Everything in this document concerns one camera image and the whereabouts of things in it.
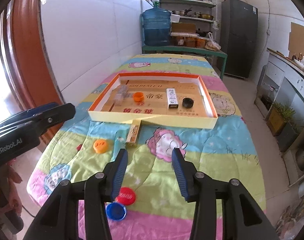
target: black refrigerator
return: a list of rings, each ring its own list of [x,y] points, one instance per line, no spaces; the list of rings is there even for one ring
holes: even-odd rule
[[[241,0],[222,2],[221,50],[228,54],[225,73],[248,78],[254,58],[258,9]]]

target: white tiled wall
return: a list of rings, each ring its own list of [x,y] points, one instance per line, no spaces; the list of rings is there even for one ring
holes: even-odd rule
[[[45,46],[66,102],[78,104],[129,58],[142,53],[145,0],[41,0]]]

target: potted plant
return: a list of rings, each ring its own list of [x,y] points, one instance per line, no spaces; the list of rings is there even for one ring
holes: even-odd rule
[[[302,126],[298,126],[294,120],[286,123],[282,132],[276,137],[279,150],[285,152],[298,137]]]
[[[293,116],[296,113],[290,105],[282,105],[281,103],[274,102],[272,105],[271,114],[267,121],[267,125],[270,128],[272,135],[278,135],[281,133],[287,122],[294,124]]]

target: blue water bottle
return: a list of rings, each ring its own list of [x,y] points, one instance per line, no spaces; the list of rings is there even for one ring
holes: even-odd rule
[[[144,43],[148,46],[170,45],[171,13],[159,7],[160,0],[152,0],[153,8],[142,13]]]

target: bed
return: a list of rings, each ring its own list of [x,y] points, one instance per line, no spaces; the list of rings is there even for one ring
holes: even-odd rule
[[[109,221],[113,239],[189,239],[194,203],[186,203],[180,194],[171,163],[156,157],[155,142],[169,134],[185,151],[185,160],[213,179],[238,178],[262,210],[265,188],[259,160],[240,110],[215,70],[202,57],[176,54],[137,55],[107,77],[77,107],[75,117],[64,123],[47,146],[27,185],[31,198],[43,205],[63,179],[86,180],[102,171],[111,160],[118,130],[130,125],[93,122],[87,109],[116,73],[131,71],[181,72],[202,76],[219,115],[212,130],[143,125],[138,145],[129,148],[129,162],[123,186],[132,188],[136,201],[127,207],[120,222]],[[104,154],[96,154],[93,143],[107,139],[111,145]],[[84,203],[79,202],[79,237],[85,239]],[[222,207],[217,202],[217,239],[222,239]]]

